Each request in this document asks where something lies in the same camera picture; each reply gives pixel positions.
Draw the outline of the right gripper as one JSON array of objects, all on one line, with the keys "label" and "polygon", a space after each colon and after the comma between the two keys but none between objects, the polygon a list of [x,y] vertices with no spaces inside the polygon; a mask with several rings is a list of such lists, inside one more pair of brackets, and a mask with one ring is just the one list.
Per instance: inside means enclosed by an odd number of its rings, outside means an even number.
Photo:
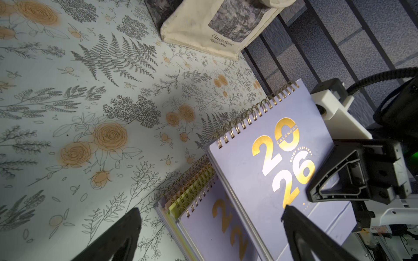
[{"label": "right gripper", "polygon": [[373,118],[376,123],[371,132],[378,139],[335,140],[332,153],[307,185],[307,198],[315,203],[368,201],[368,227],[415,227],[418,79],[411,78],[391,92]]}]

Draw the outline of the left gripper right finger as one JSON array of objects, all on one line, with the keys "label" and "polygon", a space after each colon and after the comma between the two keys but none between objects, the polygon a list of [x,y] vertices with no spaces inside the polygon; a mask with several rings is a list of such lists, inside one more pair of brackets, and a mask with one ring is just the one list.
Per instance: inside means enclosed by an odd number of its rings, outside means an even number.
[{"label": "left gripper right finger", "polygon": [[286,206],[281,220],[294,261],[356,260],[297,208]]}]

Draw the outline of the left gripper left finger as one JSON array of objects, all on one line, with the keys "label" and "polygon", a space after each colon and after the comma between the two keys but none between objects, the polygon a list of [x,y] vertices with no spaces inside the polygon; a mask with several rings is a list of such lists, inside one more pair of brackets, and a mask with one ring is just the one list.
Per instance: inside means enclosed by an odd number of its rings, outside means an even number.
[{"label": "left gripper left finger", "polygon": [[131,261],[137,249],[141,228],[139,209],[133,208],[73,260]]}]

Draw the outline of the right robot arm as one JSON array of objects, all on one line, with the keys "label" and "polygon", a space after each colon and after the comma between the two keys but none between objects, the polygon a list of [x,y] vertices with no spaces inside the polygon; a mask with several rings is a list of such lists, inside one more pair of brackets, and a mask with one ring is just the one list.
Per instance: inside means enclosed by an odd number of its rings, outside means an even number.
[{"label": "right robot arm", "polygon": [[334,148],[309,182],[311,202],[349,201],[371,259],[418,258],[418,79],[391,92],[363,127],[354,96],[330,79],[312,91]]}]

